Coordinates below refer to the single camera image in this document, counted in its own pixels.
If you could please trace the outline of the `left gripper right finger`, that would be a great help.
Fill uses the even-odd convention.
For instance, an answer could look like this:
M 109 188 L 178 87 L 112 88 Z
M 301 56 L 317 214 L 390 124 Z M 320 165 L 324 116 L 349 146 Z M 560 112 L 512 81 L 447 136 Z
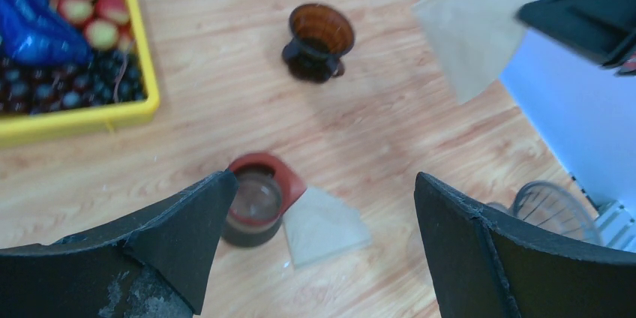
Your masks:
M 549 232 L 421 172 L 415 212 L 443 317 L 633 317 L 635 255 Z

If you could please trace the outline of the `paper coffee filter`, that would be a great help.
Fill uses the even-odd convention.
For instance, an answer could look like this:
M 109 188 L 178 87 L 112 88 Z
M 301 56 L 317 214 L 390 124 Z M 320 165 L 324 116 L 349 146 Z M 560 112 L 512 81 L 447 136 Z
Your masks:
M 421 0 L 412 12 L 459 104 L 498 80 L 526 34 L 516 14 L 533 0 Z

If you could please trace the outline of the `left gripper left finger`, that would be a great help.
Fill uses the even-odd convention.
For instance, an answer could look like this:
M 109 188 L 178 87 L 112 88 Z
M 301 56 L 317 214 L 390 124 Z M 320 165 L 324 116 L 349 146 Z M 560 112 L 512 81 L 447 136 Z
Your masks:
M 1 250 L 3 317 L 192 317 L 238 190 L 216 172 L 109 223 Z

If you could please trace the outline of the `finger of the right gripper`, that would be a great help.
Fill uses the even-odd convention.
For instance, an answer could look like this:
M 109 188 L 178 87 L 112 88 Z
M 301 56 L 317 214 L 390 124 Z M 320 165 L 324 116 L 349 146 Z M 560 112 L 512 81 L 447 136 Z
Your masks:
M 601 68 L 635 75 L 635 0 L 537 0 L 516 17 Z

